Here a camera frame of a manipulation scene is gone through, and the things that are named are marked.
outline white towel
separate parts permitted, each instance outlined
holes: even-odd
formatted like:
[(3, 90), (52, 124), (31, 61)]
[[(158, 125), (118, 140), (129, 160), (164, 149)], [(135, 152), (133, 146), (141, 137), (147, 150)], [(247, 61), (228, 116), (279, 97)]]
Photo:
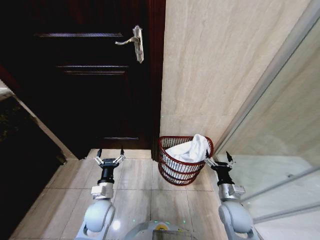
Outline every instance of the white towel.
[(175, 145), (166, 150), (166, 152), (181, 162), (198, 163), (206, 158), (206, 150), (210, 152), (208, 140), (200, 134), (194, 135), (192, 141)]

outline tile floor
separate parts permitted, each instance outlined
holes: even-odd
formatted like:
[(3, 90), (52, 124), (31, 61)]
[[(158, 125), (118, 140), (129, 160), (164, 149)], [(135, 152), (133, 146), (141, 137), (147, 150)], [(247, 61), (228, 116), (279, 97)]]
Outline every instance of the tile floor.
[[(105, 149), (102, 157), (114, 158), (119, 152)], [(192, 184), (174, 186), (159, 174), (150, 151), (125, 153), (127, 159), (114, 170), (112, 202), (116, 212), (107, 240), (123, 239), (135, 225), (149, 220), (168, 221), (202, 234), (204, 240), (227, 239), (206, 168)], [(87, 207), (94, 202), (90, 191), (101, 174), (100, 167), (91, 158), (96, 154), (93, 149), (87, 159), (69, 159), (61, 166), (10, 239), (73, 239)]]

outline door panel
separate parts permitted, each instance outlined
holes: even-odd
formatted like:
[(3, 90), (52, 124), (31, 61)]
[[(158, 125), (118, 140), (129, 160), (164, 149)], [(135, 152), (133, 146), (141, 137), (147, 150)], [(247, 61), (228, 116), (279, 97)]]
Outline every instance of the door panel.
[[(152, 108), (147, 0), (0, 3), (1, 64), (26, 104), (79, 158), (90, 148), (150, 149)], [(142, 28), (134, 45), (115, 45)]]

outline glass panel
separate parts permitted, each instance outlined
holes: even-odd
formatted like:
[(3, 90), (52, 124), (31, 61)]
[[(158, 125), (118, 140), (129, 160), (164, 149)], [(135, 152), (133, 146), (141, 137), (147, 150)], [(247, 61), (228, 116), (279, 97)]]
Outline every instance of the glass panel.
[[(226, 161), (226, 151), (233, 156), (236, 164), (230, 175), (236, 184), (245, 187), (244, 197), (320, 166), (319, 39), (320, 21), (216, 155), (220, 161)], [(319, 192), (317, 179), (310, 184)], [(286, 185), (272, 197), (259, 196), (259, 201), (269, 204), (256, 204), (259, 209), (251, 209), (253, 217), (320, 201), (320, 194), (309, 200), (301, 197), (312, 191), (311, 186), (307, 190), (292, 187), (298, 192), (288, 196), (288, 203), (280, 199)]]
[(320, 171), (313, 172), (285, 185), (243, 202), (255, 218), (310, 204), (320, 204)]
[(255, 225), (262, 239), (315, 240), (320, 236), (320, 210)]

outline door handle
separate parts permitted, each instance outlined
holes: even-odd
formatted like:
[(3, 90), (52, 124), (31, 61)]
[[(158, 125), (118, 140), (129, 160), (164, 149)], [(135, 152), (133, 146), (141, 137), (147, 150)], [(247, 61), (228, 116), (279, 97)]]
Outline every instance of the door handle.
[(134, 43), (134, 50), (136, 55), (136, 60), (142, 63), (144, 60), (144, 46), (142, 43), (142, 28), (136, 25), (133, 29), (133, 37), (129, 38), (127, 41), (116, 41), (116, 45), (125, 45), (128, 43)]

